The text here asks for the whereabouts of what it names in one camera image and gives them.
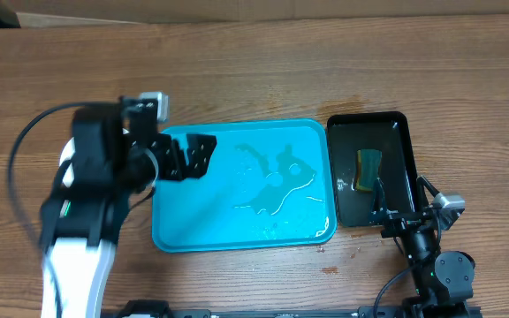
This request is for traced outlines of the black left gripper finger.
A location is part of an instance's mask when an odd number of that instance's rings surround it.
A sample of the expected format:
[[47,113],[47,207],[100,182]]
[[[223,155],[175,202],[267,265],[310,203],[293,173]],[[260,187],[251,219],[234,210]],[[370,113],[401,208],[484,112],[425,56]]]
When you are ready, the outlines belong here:
[[159,178],[161,180],[182,181],[186,178],[186,159],[179,141],[170,135],[159,134],[158,149],[159,155]]
[[209,168],[209,160],[217,146],[217,137],[207,134],[188,134],[187,141],[187,159],[186,166],[187,178],[201,178]]

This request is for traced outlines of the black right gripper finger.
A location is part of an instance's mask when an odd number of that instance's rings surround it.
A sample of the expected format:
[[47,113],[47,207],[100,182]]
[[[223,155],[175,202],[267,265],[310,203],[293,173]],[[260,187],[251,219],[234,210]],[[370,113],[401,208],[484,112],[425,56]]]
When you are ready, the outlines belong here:
[[428,191],[432,197],[436,197],[439,191],[423,175],[416,179],[417,194],[420,199],[426,199],[425,191]]
[[380,178],[377,178],[373,184],[373,198],[370,213],[372,216],[386,216],[388,214],[384,183]]

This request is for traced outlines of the yellow green scrub sponge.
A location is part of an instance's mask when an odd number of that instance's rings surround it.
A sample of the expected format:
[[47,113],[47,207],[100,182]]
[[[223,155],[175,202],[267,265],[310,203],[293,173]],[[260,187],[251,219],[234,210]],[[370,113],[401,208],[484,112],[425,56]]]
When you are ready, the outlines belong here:
[[382,165],[382,152],[377,149],[359,149],[357,151],[357,171],[355,189],[361,192],[371,192],[374,183],[379,178]]

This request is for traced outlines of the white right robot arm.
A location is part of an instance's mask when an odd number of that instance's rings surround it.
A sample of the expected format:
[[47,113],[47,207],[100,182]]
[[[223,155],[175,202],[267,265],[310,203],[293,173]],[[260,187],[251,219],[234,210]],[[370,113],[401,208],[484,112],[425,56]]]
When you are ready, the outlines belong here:
[[[474,296],[475,261],[461,251],[441,250],[444,231],[463,214],[466,202],[457,193],[438,191],[424,176],[417,179],[421,203],[413,213],[388,209],[384,183],[373,185],[371,217],[384,228],[383,238],[393,239],[406,257],[407,268],[391,278],[370,308],[371,317],[480,317],[480,307],[467,301]],[[414,297],[397,307],[382,307],[383,295],[406,275],[414,280]]]

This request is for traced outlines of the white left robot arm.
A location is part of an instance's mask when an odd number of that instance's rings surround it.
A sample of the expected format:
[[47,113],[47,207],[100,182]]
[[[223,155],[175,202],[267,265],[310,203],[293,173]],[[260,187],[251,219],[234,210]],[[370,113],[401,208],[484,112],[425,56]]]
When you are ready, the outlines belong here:
[[81,102],[73,153],[41,206],[44,317],[98,317],[133,193],[159,179],[181,182],[208,170],[217,139],[187,135],[187,149],[157,130],[153,100]]

